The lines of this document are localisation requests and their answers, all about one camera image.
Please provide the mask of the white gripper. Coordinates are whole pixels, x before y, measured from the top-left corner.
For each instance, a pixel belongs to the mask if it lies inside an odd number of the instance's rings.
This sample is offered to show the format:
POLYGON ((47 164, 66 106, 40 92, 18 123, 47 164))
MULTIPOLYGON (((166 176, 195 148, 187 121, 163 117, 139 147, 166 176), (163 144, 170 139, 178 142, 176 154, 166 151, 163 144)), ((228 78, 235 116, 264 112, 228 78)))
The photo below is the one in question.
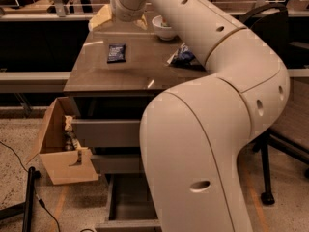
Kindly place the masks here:
POLYGON ((110 5, 104 5, 88 23, 88 29, 94 31, 102 24, 109 22, 114 15, 124 22, 132 22, 143 29, 148 29, 146 17, 143 15, 146 8, 146 0, 110 0, 110 5))

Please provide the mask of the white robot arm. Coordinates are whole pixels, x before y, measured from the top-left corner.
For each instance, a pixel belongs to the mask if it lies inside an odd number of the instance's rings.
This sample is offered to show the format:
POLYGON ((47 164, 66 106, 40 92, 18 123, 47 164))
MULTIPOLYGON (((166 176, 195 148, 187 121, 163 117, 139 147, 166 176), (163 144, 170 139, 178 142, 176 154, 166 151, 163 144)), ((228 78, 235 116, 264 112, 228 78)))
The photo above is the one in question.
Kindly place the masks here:
POLYGON ((122 21, 152 3, 208 71, 157 95, 140 148, 162 232, 253 232, 237 157, 282 113, 287 68, 250 29, 208 0, 110 0, 122 21))

